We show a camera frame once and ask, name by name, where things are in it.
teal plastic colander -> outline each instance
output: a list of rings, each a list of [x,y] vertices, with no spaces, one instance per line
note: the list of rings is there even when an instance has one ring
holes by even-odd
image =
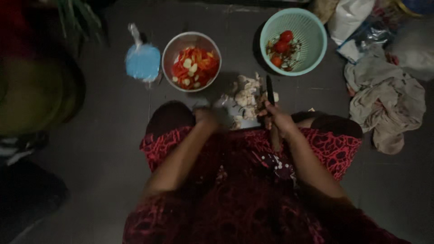
[[[300,49],[292,56],[293,70],[283,71],[274,66],[266,53],[268,41],[276,42],[285,30],[293,32],[294,41],[301,43]],[[327,34],[323,24],[311,12],[290,8],[275,13],[265,23],[260,37],[261,53],[265,62],[279,74],[286,76],[299,76],[314,69],[327,49]]]

dark gray floor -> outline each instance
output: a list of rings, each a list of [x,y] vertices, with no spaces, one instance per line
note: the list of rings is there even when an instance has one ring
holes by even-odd
[[[126,76],[124,57],[133,44],[128,23],[135,22],[161,50],[185,30],[209,35],[222,52],[220,77],[236,79],[238,74],[253,76],[255,71],[265,75],[252,54],[252,38],[276,11],[170,2],[147,6],[133,0],[120,0],[109,7],[105,17],[110,47],[86,44],[79,60],[87,82],[84,107],[70,123],[53,130],[49,146],[35,156],[41,166],[64,179],[71,199],[19,243],[121,243],[125,218],[150,175],[138,149],[149,116],[173,99],[189,106],[205,103],[204,97],[187,96],[165,80],[148,92]],[[329,41],[324,60],[308,74],[273,76],[286,111],[313,107],[348,116],[345,61],[335,54],[335,48]],[[431,97],[428,94],[424,124],[405,134],[404,150],[395,156],[381,154],[370,148],[366,135],[342,181],[354,203],[381,227],[414,243],[432,243],[433,232],[433,83],[425,87]]]

red tomato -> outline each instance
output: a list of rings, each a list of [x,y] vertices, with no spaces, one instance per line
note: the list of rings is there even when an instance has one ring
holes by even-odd
[[[283,41],[278,41],[274,44],[274,50],[278,53],[283,53],[288,49],[288,43]]]
[[[280,68],[280,66],[282,65],[282,59],[279,57],[273,57],[271,59],[271,63],[274,64],[277,68]]]
[[[286,30],[280,34],[280,40],[283,42],[290,42],[293,39],[293,32],[290,30]]]

sliced garlic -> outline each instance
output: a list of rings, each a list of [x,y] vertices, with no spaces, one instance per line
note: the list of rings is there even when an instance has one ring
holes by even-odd
[[[192,65],[189,69],[190,72],[196,72],[197,71],[197,63],[195,63],[194,65]]]
[[[188,86],[190,84],[190,79],[184,79],[182,81],[182,83],[184,83],[184,85]]]
[[[184,68],[189,69],[191,67],[191,59],[185,59],[184,63],[182,64],[182,66],[184,66]]]

knife handle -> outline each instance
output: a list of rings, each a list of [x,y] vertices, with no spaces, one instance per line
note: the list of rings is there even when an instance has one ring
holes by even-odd
[[[271,146],[273,147],[274,151],[279,152],[280,151],[280,135],[279,135],[279,130],[275,124],[271,125],[270,141],[271,141]]]

